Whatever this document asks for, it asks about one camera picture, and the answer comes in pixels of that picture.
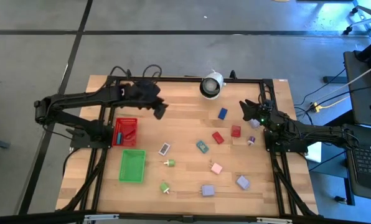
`green tray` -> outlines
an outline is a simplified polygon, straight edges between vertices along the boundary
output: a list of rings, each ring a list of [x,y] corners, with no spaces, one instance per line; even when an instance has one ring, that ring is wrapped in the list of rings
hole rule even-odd
[[[119,181],[127,183],[143,183],[145,162],[145,150],[123,150]]]

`wooden tabletop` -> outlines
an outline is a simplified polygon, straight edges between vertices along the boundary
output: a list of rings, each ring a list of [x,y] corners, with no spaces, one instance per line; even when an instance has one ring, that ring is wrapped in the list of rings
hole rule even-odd
[[[87,91],[97,90],[106,76],[91,75]],[[273,80],[278,109],[296,118],[287,80]],[[117,108],[115,117],[138,119],[137,146],[146,151],[144,181],[142,184],[119,182],[122,152],[128,147],[108,150],[98,212],[162,213],[195,215],[278,215],[275,185],[270,156],[265,150],[263,127],[252,129],[242,120],[240,100],[258,101],[257,84],[228,83],[220,97],[206,100],[199,91],[199,83],[158,82],[159,96],[169,105],[162,120],[153,116],[152,110]],[[217,118],[221,108],[228,109],[224,120]],[[97,119],[99,106],[82,108],[80,116]],[[242,127],[241,137],[230,135],[232,125]],[[224,138],[217,144],[212,137],[218,131]],[[256,137],[255,145],[247,146],[247,138]],[[206,154],[196,147],[203,140],[209,147]],[[171,145],[166,156],[158,154],[164,142]],[[309,208],[317,212],[306,161],[296,153],[287,153],[293,187]],[[81,149],[68,160],[66,172],[57,200],[62,208],[82,186],[90,149]],[[176,160],[176,166],[163,164]],[[210,160],[223,167],[217,175],[210,171]],[[242,190],[236,179],[244,175],[251,183]],[[170,194],[163,194],[159,185],[166,182]],[[214,197],[202,197],[201,186],[215,186]],[[87,208],[91,207],[93,188],[89,192]],[[288,199],[283,187],[285,209],[289,213]]]

